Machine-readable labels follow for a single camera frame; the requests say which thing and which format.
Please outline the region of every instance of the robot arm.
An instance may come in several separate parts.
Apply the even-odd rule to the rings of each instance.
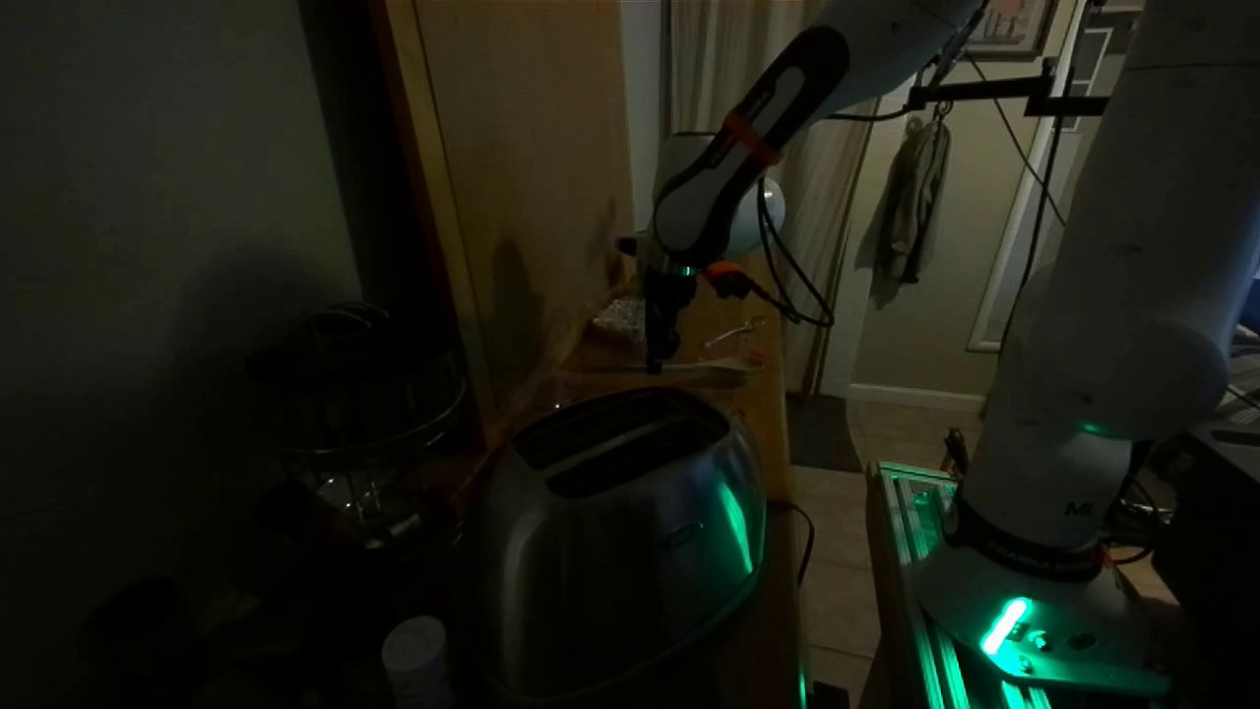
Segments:
[[[661,187],[658,272],[717,259],[737,201],[790,133],[948,60],[977,14],[979,0],[834,0]],[[1134,599],[1101,564],[1101,517],[1131,443],[1203,419],[1223,384],[1260,255],[1257,27],[1257,0],[1149,0],[1059,266],[1004,356],[955,527],[913,577],[920,611],[1015,682],[1161,691]]]
[[[979,10],[985,0],[829,0],[725,115],[699,157],[661,180],[658,250],[682,267],[725,255],[738,196],[808,124],[948,60]]]

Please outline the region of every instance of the stainless steel toaster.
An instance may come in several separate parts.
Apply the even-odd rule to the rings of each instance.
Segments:
[[[464,536],[481,674],[502,706],[651,678],[752,597],[762,523],[738,427],[691,393],[628,390],[521,430]]]

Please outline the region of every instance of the toaster slot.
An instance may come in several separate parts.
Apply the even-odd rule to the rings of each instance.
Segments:
[[[658,419],[651,427],[639,427],[633,432],[620,432],[609,446],[588,448],[574,467],[547,476],[547,489],[553,498],[598,498],[606,489],[628,485],[643,472],[658,472],[668,461],[683,461],[706,455],[719,430],[695,423],[695,419]]]
[[[560,410],[560,413],[526,427],[514,443],[514,455],[530,471],[547,472],[547,471],[578,456],[581,448],[606,446],[628,430],[658,427],[668,413],[706,419],[717,430],[717,439],[725,432],[719,413],[714,413],[707,406],[699,406],[695,398],[689,398],[682,390],[624,390],[612,398]]]

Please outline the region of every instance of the green glowing base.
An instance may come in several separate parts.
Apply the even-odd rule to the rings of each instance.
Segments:
[[[901,587],[918,611],[913,647],[927,682],[925,696],[939,696],[933,706],[1169,692],[1143,599],[1118,572],[1106,569],[1092,585],[1006,572],[971,549],[946,544],[946,513],[955,489],[946,472],[882,467],[882,489]]]

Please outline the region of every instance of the black cable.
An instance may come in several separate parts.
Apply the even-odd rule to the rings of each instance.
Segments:
[[[801,522],[801,553],[798,553],[798,564],[795,564],[795,587],[798,587],[808,569],[812,569],[817,527],[798,505],[790,505],[790,501],[775,501],[775,505]]]
[[[824,115],[824,119],[829,119],[829,124],[893,124],[901,115],[910,115],[910,104],[899,106],[893,115]]]
[[[948,432],[946,432],[939,471],[946,471],[946,472],[955,472],[955,476],[967,476],[967,472],[971,472],[967,439],[966,439],[955,427],[948,427]]]
[[[1099,3],[1092,3],[1088,14],[1092,14],[1092,15],[1084,15],[1084,22],[1074,24],[1074,39],[1072,39],[1072,57],[1068,57],[1068,92],[1072,92],[1072,78],[1074,78],[1074,53],[1080,53],[1080,43],[1084,43],[1084,37],[1088,37],[1088,24],[1094,22]],[[1064,144],[1064,119],[1068,119],[1068,104],[1059,104],[1059,112],[1055,112],[1055,133],[1050,133],[1050,157],[1047,157],[1047,169],[1043,169],[1043,188],[1047,188],[1047,180],[1055,180],[1055,161],[1059,161],[1059,144]],[[1047,216],[1047,196],[1050,196],[1050,194],[1043,194],[1043,201],[1036,205],[1031,245],[1026,245],[1026,255],[1025,255],[1025,272],[1019,272],[1019,289],[1015,289],[1015,292],[1025,292],[1026,280],[1031,280],[1031,266],[1036,266],[1036,250],[1040,250],[1040,229],[1043,229],[1043,216]]]
[[[1118,556],[1109,564],[1139,564],[1139,560],[1152,556],[1156,541],[1169,527],[1164,513],[1156,509],[1156,501],[1143,485],[1143,471],[1147,471],[1149,448],[1152,448],[1149,443],[1134,443],[1122,493],[1118,493],[1114,509],[1106,513],[1109,517],[1106,544],[1134,544],[1139,553]]]
[[[1026,157],[1026,152],[1025,152],[1025,144],[1019,144],[1006,112],[1001,106],[1001,98],[992,98],[992,106],[996,106],[996,119],[1001,119],[1001,127],[1006,129],[1006,140],[1011,140],[1011,148],[1015,148],[1015,153],[1019,153],[1019,161],[1025,161],[1025,174],[1040,187],[1040,196],[1050,205],[1059,229],[1068,229],[1068,216],[1064,216],[1050,187],[1036,174],[1036,165],[1031,165],[1031,157]]]
[[[779,292],[779,303],[775,303],[775,299],[773,299],[773,303],[775,303],[788,318],[795,318],[795,322],[829,327],[829,322],[834,322],[834,313],[829,313],[829,303],[824,299],[824,292],[815,289],[815,280],[795,266],[790,250],[784,245],[784,236],[779,236],[779,229],[775,229],[775,221],[773,221],[773,213],[766,213],[766,205],[762,205],[762,180],[757,180],[757,221],[758,221],[762,259],[766,259],[766,272],[773,272],[775,292]],[[801,314],[801,313],[790,303],[788,285],[784,285],[784,278],[779,278],[779,267],[775,267],[773,245],[779,250],[779,255],[788,259],[788,267],[798,278],[798,285],[812,292],[812,299],[817,303],[824,314]]]

